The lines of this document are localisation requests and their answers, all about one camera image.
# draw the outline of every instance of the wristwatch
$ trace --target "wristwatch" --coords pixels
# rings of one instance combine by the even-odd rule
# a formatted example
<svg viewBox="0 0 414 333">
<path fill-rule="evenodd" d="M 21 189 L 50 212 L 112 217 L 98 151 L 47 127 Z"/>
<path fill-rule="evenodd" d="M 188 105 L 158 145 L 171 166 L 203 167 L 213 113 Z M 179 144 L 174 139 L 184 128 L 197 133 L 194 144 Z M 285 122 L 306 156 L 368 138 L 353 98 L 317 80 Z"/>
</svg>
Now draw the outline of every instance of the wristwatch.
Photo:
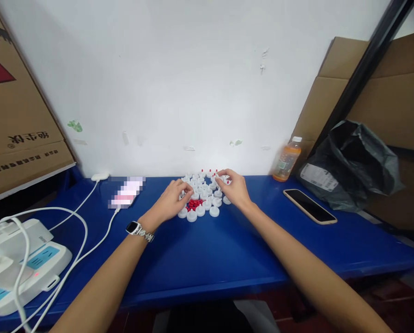
<svg viewBox="0 0 414 333">
<path fill-rule="evenodd" d="M 125 230 L 129 234 L 144 237 L 146 239 L 146 241 L 148 241 L 149 243 L 151 243 L 152 240 L 155 238 L 155 236 L 153 234 L 146 232 L 142 228 L 141 224 L 136 222 L 136 221 L 131 221 L 130 224 L 127 226 L 127 228 L 125 228 Z"/>
</svg>

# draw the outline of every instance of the watch face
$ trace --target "watch face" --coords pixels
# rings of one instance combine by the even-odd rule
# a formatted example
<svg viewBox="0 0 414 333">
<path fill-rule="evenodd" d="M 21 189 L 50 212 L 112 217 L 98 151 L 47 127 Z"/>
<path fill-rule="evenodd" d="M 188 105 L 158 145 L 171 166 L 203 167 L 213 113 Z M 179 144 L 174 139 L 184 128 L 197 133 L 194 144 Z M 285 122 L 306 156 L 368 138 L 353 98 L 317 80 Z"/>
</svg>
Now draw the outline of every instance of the watch face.
<svg viewBox="0 0 414 333">
<path fill-rule="evenodd" d="M 138 223 L 133 221 L 127 226 L 126 230 L 129 234 L 131 234 L 132 232 L 136 230 L 137 227 L 138 227 Z"/>
</svg>

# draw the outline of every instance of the metal watch strap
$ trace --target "metal watch strap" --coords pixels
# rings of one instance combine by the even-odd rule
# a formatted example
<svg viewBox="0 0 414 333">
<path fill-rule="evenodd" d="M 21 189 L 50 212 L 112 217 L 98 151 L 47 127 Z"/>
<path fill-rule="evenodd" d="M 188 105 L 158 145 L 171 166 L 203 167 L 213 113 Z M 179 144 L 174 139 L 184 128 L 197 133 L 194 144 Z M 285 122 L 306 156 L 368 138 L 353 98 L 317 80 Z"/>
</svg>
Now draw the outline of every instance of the metal watch strap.
<svg viewBox="0 0 414 333">
<path fill-rule="evenodd" d="M 133 232 L 133 235 L 137 235 L 137 236 L 141 236 L 144 237 L 146 241 L 148 241 L 149 243 L 152 242 L 152 240 L 155 238 L 155 236 L 152 233 L 148 233 L 146 232 L 143 228 L 142 225 L 139 222 L 136 222 L 139 226 L 138 230 L 135 230 L 135 232 Z"/>
</svg>

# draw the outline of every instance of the orange juice bottle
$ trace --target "orange juice bottle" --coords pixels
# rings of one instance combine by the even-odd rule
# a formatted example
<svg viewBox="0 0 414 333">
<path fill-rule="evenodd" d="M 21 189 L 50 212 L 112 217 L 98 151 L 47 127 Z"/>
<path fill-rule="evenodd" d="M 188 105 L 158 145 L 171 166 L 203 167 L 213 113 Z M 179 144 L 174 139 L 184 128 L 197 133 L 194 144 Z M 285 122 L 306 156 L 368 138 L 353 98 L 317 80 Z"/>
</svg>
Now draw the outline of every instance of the orange juice bottle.
<svg viewBox="0 0 414 333">
<path fill-rule="evenodd" d="M 273 178 L 275 180 L 284 182 L 289 178 L 293 166 L 295 165 L 299 154 L 301 154 L 299 143 L 302 139 L 303 138 L 300 136 L 294 136 L 292 141 L 290 141 L 290 143 L 282 150 L 280 159 L 278 160 L 273 173 Z"/>
</svg>

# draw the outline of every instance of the blue table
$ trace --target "blue table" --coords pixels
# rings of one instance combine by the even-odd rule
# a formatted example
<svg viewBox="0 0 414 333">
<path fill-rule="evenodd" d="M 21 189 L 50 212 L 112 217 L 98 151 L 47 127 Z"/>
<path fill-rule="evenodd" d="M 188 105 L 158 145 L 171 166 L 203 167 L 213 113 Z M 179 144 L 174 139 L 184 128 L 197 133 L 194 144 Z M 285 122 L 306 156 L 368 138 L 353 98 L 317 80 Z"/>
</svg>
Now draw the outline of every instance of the blue table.
<svg viewBox="0 0 414 333">
<path fill-rule="evenodd" d="M 121 210 L 115 217 L 105 242 L 70 274 L 43 325 L 53 324 L 60 317 L 125 238 L 126 225 L 144 214 L 172 179 L 175 178 L 147 178 L 144 190 L 132 207 Z M 341 277 L 354 278 L 414 267 L 414 249 L 357 214 L 332 211 L 338 223 L 327 226 L 314 223 L 282 193 L 284 189 L 297 188 L 317 200 L 295 179 L 279 183 L 270 176 L 248 176 L 246 182 L 252 200 Z M 105 234 L 113 215 L 107 202 L 120 184 L 119 181 L 101 182 L 79 210 L 89 229 L 84 252 Z M 74 210 L 93 186 L 93 182 L 84 179 L 50 206 Z M 43 211 L 33 218 L 50 228 L 66 216 L 65 212 Z M 53 241 L 67 246 L 76 255 L 84 230 L 78 219 L 72 217 L 53 234 Z M 182 302 L 234 297 L 258 293 L 289 280 L 264 240 L 233 205 L 223 204 L 219 217 L 206 214 L 194 223 L 175 217 L 164 223 L 155 235 L 136 267 L 121 308 L 167 307 Z M 47 296 L 42 293 L 30 302 L 25 307 L 27 315 Z M 17 314 L 0 317 L 0 331 L 11 330 L 18 324 Z"/>
</svg>

